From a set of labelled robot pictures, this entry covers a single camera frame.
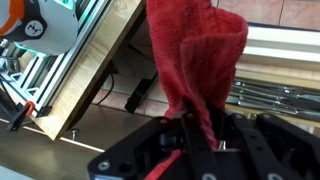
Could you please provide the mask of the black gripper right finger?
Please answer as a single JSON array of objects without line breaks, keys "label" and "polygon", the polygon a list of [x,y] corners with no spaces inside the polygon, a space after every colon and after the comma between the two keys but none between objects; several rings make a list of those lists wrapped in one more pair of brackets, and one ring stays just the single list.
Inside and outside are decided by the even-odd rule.
[{"label": "black gripper right finger", "polygon": [[320,139],[275,115],[229,115],[219,138],[223,180],[320,180]]}]

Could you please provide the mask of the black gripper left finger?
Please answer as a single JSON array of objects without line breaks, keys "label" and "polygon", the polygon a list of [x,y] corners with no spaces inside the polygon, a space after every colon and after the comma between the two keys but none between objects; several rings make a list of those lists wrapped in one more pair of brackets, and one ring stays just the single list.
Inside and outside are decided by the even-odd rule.
[{"label": "black gripper left finger", "polygon": [[214,153],[200,128],[194,104],[169,119],[158,116],[105,150],[88,166],[88,180],[144,180],[163,163],[155,180],[206,180],[214,176]]}]

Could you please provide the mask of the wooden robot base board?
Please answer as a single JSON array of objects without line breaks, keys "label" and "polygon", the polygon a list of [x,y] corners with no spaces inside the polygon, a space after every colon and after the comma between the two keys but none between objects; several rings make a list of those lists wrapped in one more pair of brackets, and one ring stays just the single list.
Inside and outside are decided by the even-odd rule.
[{"label": "wooden robot base board", "polygon": [[63,87],[54,96],[47,116],[33,118],[50,139],[59,139],[72,123],[80,120],[110,70],[108,65],[143,11],[146,0],[115,0],[98,21],[90,44]]}]

